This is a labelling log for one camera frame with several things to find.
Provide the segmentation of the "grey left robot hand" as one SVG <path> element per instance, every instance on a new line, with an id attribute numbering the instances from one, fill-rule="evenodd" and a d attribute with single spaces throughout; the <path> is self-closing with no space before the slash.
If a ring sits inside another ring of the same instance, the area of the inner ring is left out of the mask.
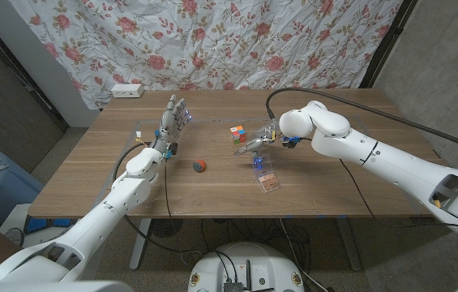
<path id="1" fill-rule="evenodd" d="M 169 159 L 178 150 L 177 140 L 181 130 L 191 120 L 191 115 L 186 109 L 185 99 L 177 99 L 173 94 L 161 117 L 160 127 L 155 131 L 156 138 L 151 147 L 159 151 L 164 159 Z"/>

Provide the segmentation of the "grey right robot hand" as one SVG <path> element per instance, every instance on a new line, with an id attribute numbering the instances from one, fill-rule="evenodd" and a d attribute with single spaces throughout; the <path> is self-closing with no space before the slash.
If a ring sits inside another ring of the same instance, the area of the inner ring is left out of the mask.
<path id="1" fill-rule="evenodd" d="M 255 137 L 248 141 L 245 142 L 235 153 L 235 157 L 239 157 L 244 153 L 249 152 L 251 156 L 253 157 L 253 163 L 255 165 L 258 165 L 263 161 L 263 155 L 261 155 L 259 152 L 263 148 L 263 146 L 266 143 L 273 143 L 278 135 L 280 134 L 280 126 L 279 122 L 275 119 L 272 120 L 272 122 L 266 126 L 263 126 L 259 128 L 255 132 Z"/>

